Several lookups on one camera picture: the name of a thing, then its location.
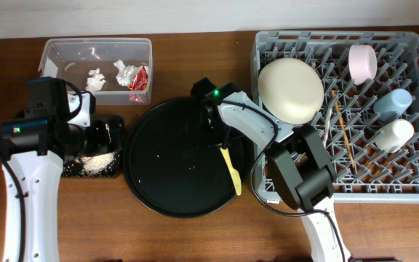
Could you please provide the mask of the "rice and food scraps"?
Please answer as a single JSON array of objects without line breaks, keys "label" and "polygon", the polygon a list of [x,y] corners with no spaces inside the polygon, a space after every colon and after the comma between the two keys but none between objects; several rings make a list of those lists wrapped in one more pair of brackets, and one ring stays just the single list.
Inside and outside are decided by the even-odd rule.
[{"label": "rice and food scraps", "polygon": [[121,169],[120,153],[84,156],[64,162],[64,178],[115,178]]}]

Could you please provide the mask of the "yellow plastic knife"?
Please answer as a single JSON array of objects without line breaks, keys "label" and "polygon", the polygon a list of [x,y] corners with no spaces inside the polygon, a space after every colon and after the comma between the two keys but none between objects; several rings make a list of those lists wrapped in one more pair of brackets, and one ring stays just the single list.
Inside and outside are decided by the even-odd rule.
[{"label": "yellow plastic knife", "polygon": [[231,176],[231,180],[233,182],[236,195],[240,196],[242,194],[242,180],[241,180],[240,174],[238,170],[236,170],[232,164],[229,150],[227,148],[220,148],[220,152],[226,162],[226,166]]}]

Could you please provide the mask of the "white tissue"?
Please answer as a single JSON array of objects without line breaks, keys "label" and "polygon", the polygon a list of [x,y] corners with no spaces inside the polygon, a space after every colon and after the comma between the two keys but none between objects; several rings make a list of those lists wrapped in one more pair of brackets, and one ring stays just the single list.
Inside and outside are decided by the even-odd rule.
[{"label": "white tissue", "polygon": [[118,69],[116,80],[118,84],[123,87],[130,86],[135,76],[138,74],[139,70],[142,68],[141,66],[134,66],[134,65],[125,66],[122,60],[117,60],[113,65]]},{"label": "white tissue", "polygon": [[101,91],[105,84],[105,77],[101,74],[100,69],[96,68],[88,72],[87,85],[85,90],[88,92]]}]

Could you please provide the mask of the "red snack wrapper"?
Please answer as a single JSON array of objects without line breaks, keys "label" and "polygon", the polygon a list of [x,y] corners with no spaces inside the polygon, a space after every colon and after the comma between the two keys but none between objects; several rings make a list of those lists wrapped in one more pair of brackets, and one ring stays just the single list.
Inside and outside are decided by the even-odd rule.
[{"label": "red snack wrapper", "polygon": [[142,65],[136,67],[132,74],[130,85],[128,90],[132,92],[129,99],[132,103],[144,103],[148,99],[147,90],[148,88],[148,67]]}]

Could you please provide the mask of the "beige large bowl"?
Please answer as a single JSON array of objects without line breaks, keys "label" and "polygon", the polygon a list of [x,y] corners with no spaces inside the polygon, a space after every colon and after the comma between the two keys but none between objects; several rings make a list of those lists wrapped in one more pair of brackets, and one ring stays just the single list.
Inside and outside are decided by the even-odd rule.
[{"label": "beige large bowl", "polygon": [[269,112],[289,124],[311,121],[324,100],[319,75],[307,63],[294,58],[266,65],[258,76],[258,92]]}]

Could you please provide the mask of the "white plastic fork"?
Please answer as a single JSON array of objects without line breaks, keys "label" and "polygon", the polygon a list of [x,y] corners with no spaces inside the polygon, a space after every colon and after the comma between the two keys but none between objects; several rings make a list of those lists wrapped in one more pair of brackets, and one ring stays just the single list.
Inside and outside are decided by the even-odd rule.
[{"label": "white plastic fork", "polygon": [[332,118],[332,108],[328,108],[325,116],[325,123],[324,123],[324,138],[323,138],[323,145],[327,147],[327,140],[329,138],[329,131],[330,131],[330,121]]}]

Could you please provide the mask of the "wooden chopstick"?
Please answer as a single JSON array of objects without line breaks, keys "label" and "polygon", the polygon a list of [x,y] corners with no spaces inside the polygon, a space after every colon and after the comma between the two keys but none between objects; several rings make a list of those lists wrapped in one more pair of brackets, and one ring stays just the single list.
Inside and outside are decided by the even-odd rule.
[{"label": "wooden chopstick", "polygon": [[340,111],[340,106],[339,106],[339,103],[338,103],[337,100],[334,103],[334,110],[335,110],[335,113],[339,116],[339,125],[340,125],[341,131],[343,133],[344,143],[345,143],[345,146],[346,146],[346,149],[347,149],[347,152],[348,152],[348,157],[349,157],[349,160],[350,160],[350,163],[351,163],[351,171],[353,172],[355,170],[356,165],[355,165],[355,162],[354,162],[354,157],[353,157],[353,154],[352,154],[351,146],[350,146],[348,135],[347,135],[347,132],[346,132],[346,126],[344,124],[342,113]]}]

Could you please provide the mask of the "pink small bowl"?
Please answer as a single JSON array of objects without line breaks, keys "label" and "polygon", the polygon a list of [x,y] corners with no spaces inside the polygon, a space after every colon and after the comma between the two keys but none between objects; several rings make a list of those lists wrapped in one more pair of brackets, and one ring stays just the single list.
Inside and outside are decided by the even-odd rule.
[{"label": "pink small bowl", "polygon": [[370,45],[355,44],[350,47],[348,67],[355,85],[374,79],[378,69],[377,57]]}]

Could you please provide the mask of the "light blue plastic cup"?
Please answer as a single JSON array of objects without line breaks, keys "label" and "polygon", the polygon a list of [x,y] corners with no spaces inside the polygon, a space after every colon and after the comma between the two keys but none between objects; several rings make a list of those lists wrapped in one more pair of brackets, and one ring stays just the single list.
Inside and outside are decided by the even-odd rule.
[{"label": "light blue plastic cup", "polygon": [[395,120],[401,116],[411,105],[412,96],[405,89],[395,89],[384,95],[373,104],[373,111],[380,114],[384,122]]}]

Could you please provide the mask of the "white plastic cup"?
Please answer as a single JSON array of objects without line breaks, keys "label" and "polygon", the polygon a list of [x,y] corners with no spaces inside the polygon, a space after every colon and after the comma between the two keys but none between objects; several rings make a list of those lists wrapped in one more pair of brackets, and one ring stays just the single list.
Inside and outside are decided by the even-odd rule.
[{"label": "white plastic cup", "polygon": [[396,119],[379,129],[381,136],[375,145],[388,153],[396,153],[414,135],[413,125],[405,119]]}]

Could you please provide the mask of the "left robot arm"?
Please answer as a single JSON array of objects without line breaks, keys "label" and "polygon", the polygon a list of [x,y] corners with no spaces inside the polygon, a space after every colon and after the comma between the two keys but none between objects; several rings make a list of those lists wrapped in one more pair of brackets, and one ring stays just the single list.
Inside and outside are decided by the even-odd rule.
[{"label": "left robot arm", "polygon": [[95,97],[66,80],[28,81],[29,104],[0,127],[7,205],[3,261],[59,261],[57,197],[67,159],[116,149]]}]

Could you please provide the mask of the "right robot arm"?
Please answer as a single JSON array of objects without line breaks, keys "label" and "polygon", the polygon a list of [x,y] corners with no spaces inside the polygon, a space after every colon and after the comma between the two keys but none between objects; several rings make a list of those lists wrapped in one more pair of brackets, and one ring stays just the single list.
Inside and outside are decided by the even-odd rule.
[{"label": "right robot arm", "polygon": [[253,167],[268,166],[276,193],[291,208],[289,213],[275,213],[301,218],[312,260],[351,261],[334,214],[333,183],[338,175],[317,130],[310,124],[283,122],[231,82],[216,87],[203,78],[193,85],[191,97],[200,104],[223,147],[232,130],[260,147]]}]

